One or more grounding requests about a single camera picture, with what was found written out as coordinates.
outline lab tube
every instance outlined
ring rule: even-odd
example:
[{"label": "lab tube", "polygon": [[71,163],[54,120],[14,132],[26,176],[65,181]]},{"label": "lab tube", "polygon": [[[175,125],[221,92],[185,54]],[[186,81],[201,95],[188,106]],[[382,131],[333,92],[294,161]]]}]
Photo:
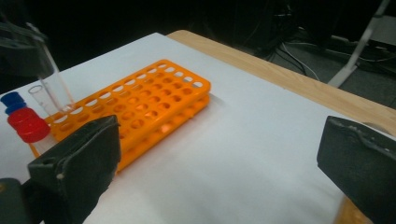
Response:
[{"label": "lab tube", "polygon": [[49,113],[50,116],[54,115],[52,107],[56,108],[56,112],[61,112],[63,114],[72,111],[74,109],[75,103],[69,92],[69,89],[66,87],[59,74],[58,66],[53,60],[46,43],[39,36],[36,36],[34,41],[37,49],[37,56],[40,61],[40,69],[37,72],[37,77],[40,80],[44,91],[39,89],[31,89],[31,91],[40,93],[40,104],[44,103],[43,100],[47,101],[44,103],[47,108],[44,109]]},{"label": "lab tube", "polygon": [[43,86],[33,86],[29,89],[29,93],[33,96],[33,98],[35,98],[37,103],[46,111],[49,116],[52,116],[59,111],[58,107],[53,103],[50,95]]}]

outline red bottle cap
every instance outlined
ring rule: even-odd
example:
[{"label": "red bottle cap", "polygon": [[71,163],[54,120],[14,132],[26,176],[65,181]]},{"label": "red bottle cap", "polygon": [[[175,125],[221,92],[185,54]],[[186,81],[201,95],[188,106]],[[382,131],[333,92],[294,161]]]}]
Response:
[{"label": "red bottle cap", "polygon": [[50,133],[50,126],[46,121],[37,117],[26,120],[18,126],[17,133],[25,143],[35,143]]},{"label": "red bottle cap", "polygon": [[26,120],[31,119],[31,118],[38,118],[37,113],[29,108],[29,107],[24,107],[21,109],[18,109],[14,112],[12,112],[7,121],[11,127],[13,127],[15,130],[18,129],[18,126],[23,124]]}]

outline wooden table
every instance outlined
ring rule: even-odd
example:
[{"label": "wooden table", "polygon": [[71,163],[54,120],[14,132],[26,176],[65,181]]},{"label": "wooden table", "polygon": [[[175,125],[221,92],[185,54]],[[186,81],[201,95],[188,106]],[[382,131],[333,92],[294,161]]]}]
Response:
[{"label": "wooden table", "polygon": [[[273,63],[268,63],[188,31],[176,31],[169,34],[168,37],[316,103],[325,105],[352,119],[379,127],[396,136],[396,110],[394,109],[338,90],[312,78],[301,76]],[[369,220],[348,198],[345,198],[334,222],[339,224],[369,223]]]}]

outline test tube rack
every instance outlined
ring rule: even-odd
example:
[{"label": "test tube rack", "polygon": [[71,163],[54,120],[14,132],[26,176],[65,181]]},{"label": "test tube rack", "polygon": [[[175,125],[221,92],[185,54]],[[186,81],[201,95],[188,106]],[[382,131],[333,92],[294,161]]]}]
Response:
[{"label": "test tube rack", "polygon": [[78,101],[68,114],[46,118],[61,141],[93,119],[116,115],[120,124],[118,172],[209,103],[210,82],[160,60]]}]

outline bottle cap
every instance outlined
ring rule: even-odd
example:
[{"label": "bottle cap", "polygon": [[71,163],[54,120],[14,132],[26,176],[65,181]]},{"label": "bottle cap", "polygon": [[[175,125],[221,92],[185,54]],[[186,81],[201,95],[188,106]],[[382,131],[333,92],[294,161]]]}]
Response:
[{"label": "bottle cap", "polygon": [[18,126],[17,133],[25,143],[35,143],[50,133],[50,126],[46,121],[37,117],[26,120]]},{"label": "bottle cap", "polygon": [[10,107],[16,103],[24,103],[24,100],[21,98],[20,94],[16,91],[12,91],[4,95],[0,101],[6,106]]},{"label": "bottle cap", "polygon": [[37,113],[29,107],[24,107],[11,113],[7,118],[7,121],[11,127],[17,130],[19,126],[31,118],[38,118]]},{"label": "bottle cap", "polygon": [[10,114],[12,114],[14,111],[16,111],[16,110],[18,110],[18,109],[21,109],[21,108],[24,108],[24,107],[26,107],[26,103],[25,103],[25,102],[13,104],[13,105],[9,106],[9,107],[6,109],[6,114],[7,114],[7,115],[10,115]]}]

